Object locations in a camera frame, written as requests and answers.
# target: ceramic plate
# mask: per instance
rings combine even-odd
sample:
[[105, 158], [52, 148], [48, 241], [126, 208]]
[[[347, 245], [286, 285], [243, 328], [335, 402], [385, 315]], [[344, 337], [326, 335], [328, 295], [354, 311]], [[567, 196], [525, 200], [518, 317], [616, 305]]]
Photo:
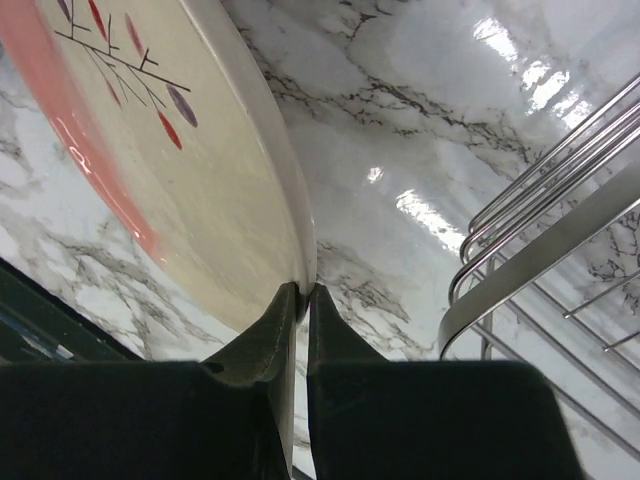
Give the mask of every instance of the ceramic plate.
[[0, 35], [83, 173], [201, 306], [242, 331], [280, 284], [310, 291], [300, 167], [217, 0], [0, 0]]

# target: metal wire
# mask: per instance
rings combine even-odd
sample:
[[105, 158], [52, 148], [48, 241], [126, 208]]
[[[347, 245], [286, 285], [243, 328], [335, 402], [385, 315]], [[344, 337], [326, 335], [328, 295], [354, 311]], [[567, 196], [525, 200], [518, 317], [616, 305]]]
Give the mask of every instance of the metal wire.
[[634, 123], [634, 130], [613, 148], [608, 150], [602, 156], [595, 159], [589, 158], [586, 160], [586, 165], [582, 168], [579, 174], [573, 177], [566, 177], [553, 186], [553, 194], [550, 197], [545, 197], [541, 201], [536, 202], [530, 206], [530, 210], [518, 218], [514, 225], [507, 231], [499, 235], [492, 241], [491, 245], [485, 247], [477, 256], [473, 257], [469, 263], [466, 263], [454, 276], [453, 281], [449, 287], [449, 303], [453, 303], [457, 298], [461, 283], [469, 278], [473, 270], [480, 267], [491, 256], [495, 255], [498, 251], [504, 248], [511, 240], [518, 236], [528, 226], [533, 224], [536, 220], [547, 213], [553, 208], [559, 201], [571, 193], [578, 185], [583, 183], [586, 179], [591, 177], [595, 172], [605, 166], [616, 155], [622, 152], [625, 148], [631, 145], [640, 136], [640, 117], [638, 117]]
[[640, 161], [625, 166], [583, 202], [548, 226], [544, 233], [531, 240], [498, 271], [453, 303], [438, 327], [441, 356], [473, 323], [525, 289], [637, 206], [640, 206]]
[[469, 233], [473, 233], [478, 225], [485, 220], [489, 214], [496, 210], [498, 206], [506, 202], [509, 197], [517, 192], [522, 185], [529, 179], [540, 172], [544, 167], [552, 162], [558, 154], [567, 146], [578, 139], [589, 128], [596, 124], [598, 120], [604, 117], [613, 107], [618, 105], [627, 95], [629, 95], [636, 87], [640, 86], [640, 73], [633, 77], [626, 85], [614, 93], [600, 108], [595, 110], [580, 124], [569, 132], [562, 140], [560, 140], [551, 150], [549, 150], [539, 161], [531, 165], [522, 175], [520, 175], [509, 187], [507, 187], [500, 195], [498, 195], [489, 205], [483, 208], [469, 223]]
[[[626, 106], [621, 104], [621, 102], [638, 87], [640, 87], [640, 73], [607, 100], [602, 107], [587, 117], [578, 127], [551, 148], [538, 162], [531, 165], [506, 190], [498, 195], [494, 201], [472, 219], [469, 224], [469, 236], [460, 248], [460, 258], [463, 266], [460, 271], [456, 273], [449, 287], [449, 302], [451, 305], [457, 302], [462, 285], [469, 278], [474, 277], [479, 280], [480, 283], [473, 287], [477, 288], [480, 284], [483, 284], [482, 282], [485, 282], [485, 278], [489, 275], [500, 275], [501, 272], [498, 267], [504, 266], [509, 262], [510, 255], [508, 255], [507, 252], [510, 250], [510, 243], [516, 237], [521, 235], [528, 227], [535, 224], [538, 219], [557, 206], [559, 202], [590, 179], [640, 136], [640, 99], [636, 98], [631, 102], [625, 102], [627, 103]], [[610, 195], [609, 193], [605, 194], [604, 192], [605, 190], [602, 190], [603, 198], [612, 198], [608, 196]], [[597, 205], [597, 201], [596, 203], [592, 200], [590, 201], [591, 205]], [[615, 217], [625, 212], [620, 210], [615, 214], [605, 213], [604, 215]], [[603, 222], [603, 224], [606, 223], [608, 226], [616, 220], [617, 218], [610, 218], [608, 223]], [[574, 228], [583, 232], [580, 234], [574, 233], [574, 241], [580, 239], [576, 245], [582, 245], [585, 241], [595, 236], [595, 233], [589, 232], [586, 235], [587, 238], [582, 239], [581, 236], [585, 235], [584, 232], [586, 232], [586, 230], [582, 229], [580, 223], [575, 223]], [[558, 263], [563, 261], [564, 258], [565, 257], [554, 259], [554, 263], [543, 271], [549, 271], [554, 268]], [[513, 266], [510, 267], [511, 270], [516, 268], [515, 265], [516, 264], [513, 264]], [[640, 278], [640, 270], [616, 281], [603, 292], [571, 308], [564, 305], [558, 298], [550, 293], [548, 289], [542, 286], [537, 276], [530, 277], [530, 275], [532, 275], [532, 273], [521, 274], [522, 278], [518, 281], [524, 278], [529, 279], [529, 281], [524, 284], [525, 289], [534, 294], [532, 298], [535, 298], [536, 301], [541, 301], [544, 305], [550, 306], [558, 313], [558, 321], [567, 322], [566, 326], [573, 328], [576, 334], [582, 336], [583, 340], [591, 342], [592, 345], [599, 348], [600, 351], [603, 352], [603, 355], [604, 352], [607, 352], [606, 357], [603, 357], [603, 359], [608, 358], [613, 362], [612, 365], [620, 367], [620, 372], [625, 372], [627, 375], [633, 377], [640, 377], [640, 366], [631, 361], [630, 358], [619, 349], [619, 347], [631, 342], [633, 339], [640, 338], [640, 330], [630, 333], [623, 338], [611, 341], [611, 339], [606, 339], [602, 334], [597, 333], [585, 320], [580, 318], [580, 314], [588, 308], [594, 307], [597, 302], [606, 302], [606, 297], [612, 292]], [[474, 298], [473, 302], [471, 301], [471, 297], [469, 297], [459, 305], [462, 306], [462, 303], [465, 303], [465, 305], [468, 303], [475, 304], [475, 300], [479, 300], [480, 297], [484, 298], [485, 290], [488, 289], [489, 285], [492, 285], [491, 288], [493, 289], [493, 285], [497, 285], [497, 283], [489, 282], [484, 285], [486, 285], [486, 287], [480, 289], [483, 292], [482, 295], [480, 295], [480, 290], [478, 290], [475, 296], [472, 295]], [[616, 390], [611, 383], [602, 378], [593, 368], [572, 352], [570, 348], [550, 333], [547, 328], [543, 327], [540, 322], [534, 319], [521, 305], [513, 300], [512, 297], [515, 293], [516, 291], [514, 290], [507, 298], [496, 300], [497, 303], [493, 308], [488, 310], [478, 308], [476, 310], [477, 312], [485, 312], [482, 314], [484, 315], [483, 317], [475, 319], [476, 321], [471, 327], [482, 339], [480, 357], [485, 359], [490, 358], [491, 349], [495, 349], [508, 358], [525, 361], [519, 353], [493, 332], [493, 327], [497, 322], [496, 318], [492, 316], [493, 311], [498, 308], [498, 306], [503, 305], [518, 318], [519, 322], [526, 325], [540, 341], [560, 354], [562, 358], [572, 365], [585, 379], [589, 380], [600, 391], [623, 408], [631, 415], [633, 421], [639, 422], [640, 425], [640, 405], [632, 403], [626, 395]], [[609, 438], [633, 459], [640, 462], [640, 450], [636, 446], [632, 445], [604, 421], [594, 415], [593, 412], [572, 397], [566, 390], [551, 380], [549, 380], [549, 382], [562, 402], [587, 422], [591, 423], [594, 428], [599, 430], [605, 437]]]

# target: white marble countertop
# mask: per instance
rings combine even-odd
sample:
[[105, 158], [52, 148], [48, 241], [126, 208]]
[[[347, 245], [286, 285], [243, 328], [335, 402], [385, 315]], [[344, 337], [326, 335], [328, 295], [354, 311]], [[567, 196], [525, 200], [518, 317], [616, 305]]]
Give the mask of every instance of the white marble countertop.
[[[633, 0], [224, 4], [298, 151], [319, 279], [391, 359], [436, 358], [469, 219], [640, 69]], [[637, 269], [631, 219], [589, 246], [578, 300]], [[145, 358], [202, 359], [235, 336], [147, 258], [92, 191], [1, 46], [0, 255]], [[639, 299], [627, 290], [620, 308], [635, 312]], [[294, 455], [311, 471], [305, 334], [303, 324]], [[535, 350], [517, 322], [509, 335]], [[455, 354], [476, 355], [477, 343], [461, 340]], [[623, 431], [624, 415], [607, 411]], [[636, 462], [567, 418], [591, 475], [637, 478]], [[640, 446], [637, 430], [627, 433]]]

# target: metal rod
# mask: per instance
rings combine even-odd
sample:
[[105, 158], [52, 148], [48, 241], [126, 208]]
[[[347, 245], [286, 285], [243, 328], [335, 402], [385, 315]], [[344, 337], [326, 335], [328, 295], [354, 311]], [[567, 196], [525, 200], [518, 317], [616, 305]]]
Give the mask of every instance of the metal rod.
[[[619, 132], [612, 135], [609, 139], [607, 139], [606, 142], [590, 151], [587, 155], [585, 155], [584, 158], [581, 158], [577, 162], [577, 164], [573, 167], [573, 170], [575, 170], [576, 173], [563, 177], [562, 180], [558, 181], [552, 187], [550, 187], [544, 195], [539, 195], [537, 198], [531, 199], [531, 201], [523, 208], [523, 211], [525, 213], [522, 213], [521, 215], [515, 215], [504, 224], [500, 225], [500, 227], [492, 232], [493, 235], [491, 240], [489, 240], [487, 244], [483, 244], [483, 250], [481, 250], [477, 255], [482, 255], [482, 252], [490, 248], [493, 242], [498, 241], [498, 239], [501, 238], [502, 235], [510, 236], [510, 239], [514, 238], [529, 225], [535, 222], [538, 218], [540, 218], [551, 208], [553, 208], [553, 206], [558, 201], [562, 200], [564, 196], [571, 193], [596, 171], [613, 160], [618, 152], [613, 155], [611, 155], [610, 152], [615, 151], [616, 146], [624, 143], [627, 138], [629, 138], [631, 135], [636, 133], [638, 129], [640, 129], [640, 114], [638, 114], [639, 111], [640, 103], [638, 103], [637, 105], [637, 109], [635, 110], [633, 118], [631, 120], [627, 119], [625, 125]], [[538, 213], [528, 217], [531, 212]], [[522, 222], [521, 220], [523, 218], [528, 218], [528, 220]], [[474, 235], [475, 234], [471, 234], [462, 242], [461, 250], [464, 257], [469, 257], [471, 242], [475, 241]]]
[[492, 275], [452, 302], [438, 327], [440, 356], [467, 328], [571, 255], [618, 217], [640, 205], [638, 179], [640, 161], [625, 166]]
[[[601, 128], [586, 143], [581, 145], [580, 148], [572, 152], [567, 158], [554, 165], [547, 172], [544, 172], [538, 179], [536, 179], [534, 183], [532, 183], [526, 189], [522, 190], [514, 199], [500, 208], [498, 212], [489, 217], [481, 226], [476, 227], [475, 231], [462, 242], [462, 261], [466, 261], [465, 259], [469, 257], [469, 250], [471, 248], [471, 245], [481, 239], [491, 228], [496, 227], [496, 225], [510, 213], [517, 213], [517, 209], [521, 207], [526, 201], [533, 198], [536, 194], [538, 194], [537, 201], [541, 201], [542, 198], [544, 198], [544, 190], [542, 190], [541, 187], [549, 183], [552, 178], [560, 171], [567, 167], [571, 167], [569, 172], [566, 173], [565, 178], [567, 178], [567, 176], [569, 175], [573, 175], [576, 170], [579, 170], [579, 168], [584, 165], [584, 162], [588, 161], [586, 160], [582, 162], [576, 162], [576, 160], [580, 160], [585, 155], [587, 156], [587, 159], [595, 158], [600, 152], [605, 151], [621, 135], [624, 135], [625, 132], [628, 131], [629, 122], [633, 122], [633, 119], [637, 118], [637, 116], [634, 117], [634, 115], [636, 115], [639, 111], [640, 100], [637, 100], [634, 104], [628, 106], [622, 112], [618, 113], [611, 121], [611, 123]], [[491, 232], [491, 234], [499, 235], [502, 231], [508, 228], [510, 223], [513, 223], [513, 221], [514, 220], [512, 218], [511, 222], [506, 222], [500, 227], [497, 227], [496, 230]]]
[[469, 223], [469, 232], [473, 233], [478, 223], [485, 219], [489, 213], [494, 211], [501, 202], [505, 201], [509, 196], [516, 191], [522, 184], [529, 180], [538, 171], [544, 168], [555, 156], [566, 148], [571, 142], [582, 135], [587, 129], [594, 125], [600, 118], [602, 118], [611, 108], [618, 104], [624, 97], [626, 97], [632, 90], [640, 85], [640, 73], [636, 74], [626, 85], [622, 86], [620, 90], [614, 93], [600, 108], [591, 113], [580, 124], [569, 132], [563, 139], [561, 139], [551, 150], [549, 150], [540, 160], [531, 165], [527, 170], [520, 175], [511, 185], [509, 185], [500, 195], [498, 195], [489, 205], [483, 208], [478, 214], [476, 214]]
[[[481, 272], [476, 272], [476, 275], [480, 281], [484, 280], [484, 275]], [[538, 334], [544, 341], [547, 342], [551, 348], [558, 352], [565, 360], [571, 365], [580, 370], [589, 380], [606, 393], [613, 400], [624, 408], [629, 414], [633, 415], [638, 421], [640, 421], [640, 410], [629, 400], [623, 397], [617, 390], [611, 385], [605, 382], [596, 372], [589, 368], [582, 360], [575, 356], [568, 348], [566, 348], [561, 342], [559, 342], [553, 335], [551, 335], [542, 325], [540, 325], [534, 318], [525, 312], [517, 303], [513, 300], [507, 300], [505, 305], [516, 314], [516, 316], [524, 322], [531, 330]]]
[[[633, 143], [636, 138], [640, 136], [640, 128], [636, 128], [628, 137], [623, 139], [618, 145], [609, 150], [605, 155], [600, 157], [595, 163], [585, 168], [579, 179], [584, 181], [586, 178], [590, 177], [593, 173], [599, 170], [603, 165], [605, 165], [609, 160], [615, 157], [618, 153], [627, 148], [631, 143]], [[559, 182], [554, 186], [554, 194], [545, 202], [542, 202], [536, 205], [536, 208], [531, 212], [528, 212], [526, 216], [520, 219], [514, 227], [508, 232], [500, 235], [498, 239], [496, 239], [491, 246], [482, 250], [482, 252], [473, 257], [464, 265], [455, 275], [451, 285], [449, 286], [449, 304], [452, 304], [455, 299], [458, 297], [459, 289], [461, 283], [469, 277], [469, 275], [476, 270], [480, 265], [482, 265], [489, 257], [493, 256], [497, 253], [502, 247], [504, 247], [508, 242], [510, 242], [518, 233], [519, 229], [523, 226], [526, 228], [530, 223], [535, 222], [538, 218], [544, 215], [553, 205], [555, 205], [559, 200], [564, 198], [570, 190], [568, 189], [567, 182]]]
[[611, 345], [606, 345], [603, 350], [605, 352], [611, 352], [611, 351], [615, 351], [616, 348], [618, 348], [621, 345], [624, 345], [625, 343], [627, 343], [630, 340], [633, 340], [636, 337], [640, 336], [640, 330], [638, 330], [635, 333], [632, 333], [631, 335], [627, 335], [624, 338], [621, 338], [620, 340], [618, 340], [617, 342], [612, 343]]
[[[507, 358], [511, 360], [517, 360], [519, 362], [526, 362], [526, 360], [521, 357], [515, 350], [509, 347], [506, 343], [504, 343], [500, 338], [495, 336], [493, 333], [488, 332], [478, 323], [473, 326], [473, 329], [479, 335], [485, 337], [488, 341], [490, 341], [494, 348], [496, 348], [499, 352], [501, 352]], [[636, 461], [640, 462], [640, 451], [636, 449], [633, 445], [627, 442], [624, 438], [618, 435], [611, 427], [606, 425], [602, 420], [596, 417], [593, 413], [591, 413], [587, 408], [578, 402], [575, 398], [573, 398], [569, 393], [567, 393], [564, 389], [562, 389], [558, 384], [556, 384], [549, 377], [546, 377], [547, 381], [550, 383], [551, 387], [556, 392], [556, 395], [560, 397], [560, 399], [566, 403], [573, 411], [575, 411], [582, 418], [591, 423], [594, 427], [596, 427], [600, 432], [611, 440], [613, 443], [618, 445], [622, 450], [624, 450], [627, 454], [629, 454]]]
[[[495, 258], [490, 258], [487, 262], [487, 275], [491, 275], [496, 267]], [[482, 326], [489, 332], [493, 331], [493, 312], [489, 312], [482, 319]], [[480, 341], [480, 359], [491, 360], [491, 343], [484, 337]]]
[[607, 288], [604, 292], [599, 293], [598, 295], [596, 295], [595, 297], [589, 299], [588, 301], [584, 302], [582, 305], [579, 305], [578, 307], [574, 308], [573, 310], [571, 310], [570, 312], [564, 312], [562, 314], [562, 316], [564, 318], [569, 317], [570, 315], [575, 315], [576, 313], [581, 312], [582, 310], [584, 310], [585, 308], [587, 308], [589, 305], [591, 305], [594, 302], [597, 302], [598, 300], [600, 300], [602, 297], [605, 297], [607, 295], [609, 295], [611, 292], [613, 292], [614, 290], [617, 290], [620, 287], [623, 287], [624, 285], [626, 285], [627, 283], [629, 283], [631, 280], [640, 277], [640, 270], [634, 272], [631, 276], [623, 278], [621, 280], [618, 280], [616, 283], [614, 283], [613, 285], [611, 285], [609, 288]]
[[[505, 257], [502, 253], [498, 253], [496, 255], [496, 258], [501, 263], [507, 261], [507, 257]], [[558, 302], [558, 300], [553, 295], [551, 295], [544, 288], [538, 285], [537, 282], [532, 282], [530, 286], [534, 292], [542, 296], [558, 313], [566, 311], [564, 305]], [[569, 322], [578, 330], [580, 330], [585, 336], [589, 337], [593, 342], [595, 342], [600, 348], [602, 348], [603, 350], [606, 349], [606, 347], [608, 346], [607, 341], [603, 337], [598, 335], [594, 330], [592, 330], [587, 324], [582, 322], [575, 315], [570, 315], [566, 317], [566, 319], [569, 320]], [[629, 359], [627, 359], [620, 352], [614, 349], [610, 350], [608, 353], [611, 357], [615, 358], [616, 361], [620, 362], [625, 368], [630, 370], [631, 374], [640, 375], [640, 368], [630, 362]]]

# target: purple leaf design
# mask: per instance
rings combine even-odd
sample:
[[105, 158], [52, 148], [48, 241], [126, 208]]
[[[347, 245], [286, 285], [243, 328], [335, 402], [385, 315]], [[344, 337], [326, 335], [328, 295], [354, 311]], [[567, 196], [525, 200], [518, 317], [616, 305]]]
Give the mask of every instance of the purple leaf design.
[[67, 21], [71, 22], [71, 13], [69, 12], [69, 7], [67, 7], [67, 2], [65, 0], [58, 0], [58, 5], [60, 5], [60, 10], [62, 10], [64, 16], [67, 17]]
[[198, 119], [196, 118], [196, 114], [193, 113], [193, 110], [187, 103], [187, 100], [182, 96], [182, 94], [174, 87], [167, 83], [167, 91], [169, 92], [169, 96], [173, 103], [175, 103], [176, 108], [180, 112], [180, 114], [184, 117], [184, 119], [191, 124], [192, 127], [196, 128], [198, 126]]

